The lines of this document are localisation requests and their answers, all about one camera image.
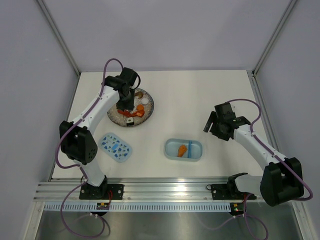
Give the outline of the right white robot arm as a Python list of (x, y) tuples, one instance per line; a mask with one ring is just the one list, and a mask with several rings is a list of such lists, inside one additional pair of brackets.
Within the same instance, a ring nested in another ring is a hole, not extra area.
[(269, 206), (276, 206), (304, 195), (302, 165), (295, 158), (288, 158), (268, 143), (262, 141), (244, 116), (236, 116), (229, 102), (214, 107), (204, 127), (218, 139), (234, 140), (256, 160), (261, 167), (261, 176), (252, 176), (246, 172), (228, 177), (220, 189), (212, 188), (212, 194), (228, 194), (232, 199), (241, 195), (260, 196)]

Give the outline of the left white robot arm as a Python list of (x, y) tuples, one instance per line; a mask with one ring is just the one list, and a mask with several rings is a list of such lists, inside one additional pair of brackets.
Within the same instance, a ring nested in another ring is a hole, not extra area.
[(63, 121), (59, 126), (57, 151), (74, 162), (72, 168), (80, 167), (91, 185), (90, 193), (97, 199), (103, 199), (108, 194), (108, 186), (103, 183), (107, 177), (96, 160), (98, 146), (93, 134), (113, 106), (121, 111), (134, 109), (136, 81), (141, 82), (140, 76), (127, 67), (122, 69), (120, 75), (104, 76), (97, 97), (74, 120)]

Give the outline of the orange fried food piece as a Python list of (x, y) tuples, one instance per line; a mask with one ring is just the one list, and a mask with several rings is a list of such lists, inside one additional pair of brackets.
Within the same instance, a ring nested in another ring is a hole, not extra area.
[(188, 151), (188, 148), (183, 144), (178, 148), (177, 157), (181, 158)]

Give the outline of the blue lunch box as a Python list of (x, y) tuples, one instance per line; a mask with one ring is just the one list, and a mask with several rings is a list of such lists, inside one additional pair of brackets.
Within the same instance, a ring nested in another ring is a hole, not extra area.
[(170, 160), (197, 162), (203, 155), (203, 146), (196, 140), (170, 138), (164, 144), (164, 155)]

